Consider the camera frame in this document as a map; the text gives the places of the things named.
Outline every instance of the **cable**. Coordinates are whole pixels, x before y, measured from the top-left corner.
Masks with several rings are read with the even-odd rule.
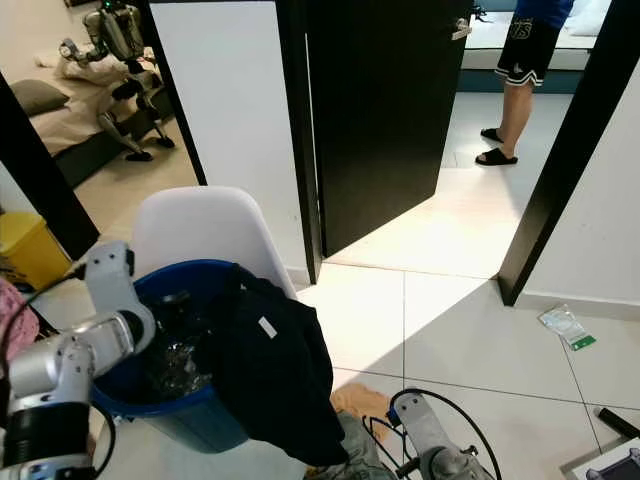
[[[482,430],[480,430],[480,427],[478,427],[476,422],[473,421],[473,419],[467,414],[467,412],[465,412],[462,408],[460,408],[458,405],[456,405],[453,401],[449,400],[448,398],[443,397],[442,395],[439,395],[437,393],[430,392],[429,390],[423,390],[421,388],[407,388],[405,390],[402,390],[396,393],[393,397],[391,397],[391,407],[394,410],[395,410],[394,405],[398,397],[406,393],[415,393],[417,395],[428,395],[430,397],[437,398],[438,400],[449,405],[451,408],[457,411],[460,415],[462,415],[464,419],[469,423],[469,425],[471,425],[471,427],[478,434],[478,437],[480,437],[480,440],[484,444],[484,447],[487,449],[487,453],[489,454],[489,458],[491,459],[491,464],[493,465],[493,470],[495,471],[495,474],[496,474],[496,480],[502,480],[502,474],[500,473],[498,460],[496,460],[496,456],[493,453],[493,449],[491,448],[491,445],[489,445],[489,441],[486,439],[486,437],[482,433]]]
[[[102,464],[96,469],[96,474],[93,477],[95,479],[98,478],[102,472],[104,472],[104,469],[109,464],[109,460],[111,460],[111,455],[113,455],[113,449],[116,445],[116,424],[114,423],[111,414],[107,412],[100,404],[91,402],[91,405],[102,414],[102,416],[104,417],[104,421],[107,422],[107,426],[109,427],[109,448],[107,449],[107,454],[105,455]]]
[[[369,428],[370,428],[371,430],[368,430],[368,429],[367,429],[367,423],[366,423],[367,418],[369,419]],[[384,445],[382,445],[382,442],[380,442],[380,440],[378,440],[378,439],[376,438],[376,436],[373,434],[373,420],[376,420],[376,421],[378,421],[378,422],[380,422],[380,423],[384,424],[384,422],[383,422],[383,421],[381,421],[381,420],[379,420],[379,419],[377,419],[377,418],[375,418],[375,417],[367,417],[366,415],[364,415],[364,416],[362,417],[362,426],[364,427],[365,431],[369,434],[369,436],[373,439],[373,441],[376,443],[376,445],[378,446],[378,448],[380,448],[380,449],[384,452],[384,454],[387,456],[387,458],[393,462],[393,464],[395,465],[395,467],[396,467],[396,468],[400,468],[400,465],[398,465],[398,462],[396,462],[396,461],[395,461],[395,459],[393,458],[393,456],[391,456],[391,454],[387,451],[387,449],[384,447]]]
[[[27,309],[27,307],[31,305],[34,301],[36,301],[42,294],[57,287],[61,283],[64,283],[67,280],[71,280],[73,278],[78,278],[82,280],[84,278],[86,268],[87,267],[84,263],[79,265],[75,270],[73,270],[73,272],[69,273],[68,275],[65,275],[64,277],[59,278],[58,280],[55,280],[54,282],[50,283],[43,289],[37,291],[34,295],[31,296],[31,298],[29,298],[29,300],[24,302],[22,305],[20,305],[20,307],[18,307],[18,309],[15,312],[13,312],[13,315],[11,315],[11,317],[9,318],[9,321],[7,322],[7,326],[4,329],[4,333],[2,334],[2,340],[0,340],[0,366],[2,367],[2,372],[7,378],[7,381],[9,381],[9,360],[7,358],[7,350],[9,349],[9,340],[11,339],[11,331],[13,330],[13,327],[15,326],[15,323],[17,322],[18,318],[20,318],[20,315],[22,315],[22,313]]]

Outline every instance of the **door handle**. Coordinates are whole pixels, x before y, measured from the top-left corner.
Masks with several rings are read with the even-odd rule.
[[[451,34],[451,40],[456,41],[466,37],[471,33],[471,27],[469,21],[466,18],[459,18],[456,20],[455,30]]]

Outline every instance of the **white wall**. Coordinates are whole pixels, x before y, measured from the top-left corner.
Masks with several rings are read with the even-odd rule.
[[[286,267],[308,275],[275,3],[152,10],[207,183],[253,196]]]
[[[640,305],[640,64],[524,294]]]
[[[56,52],[65,37],[88,42],[82,19],[97,4],[67,9],[63,0],[0,0],[0,71],[7,82],[24,78],[34,55]]]
[[[7,212],[37,213],[2,162],[0,162],[0,205]]]

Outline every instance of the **yellow container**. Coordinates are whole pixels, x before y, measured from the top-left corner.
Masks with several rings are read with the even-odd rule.
[[[63,276],[71,262],[35,213],[0,215],[0,274],[36,290]]]

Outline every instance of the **white chair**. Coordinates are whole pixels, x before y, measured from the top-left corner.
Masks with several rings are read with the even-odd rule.
[[[183,187],[151,195],[138,210],[131,245],[136,278],[186,260],[226,260],[296,298],[260,207],[236,188]]]

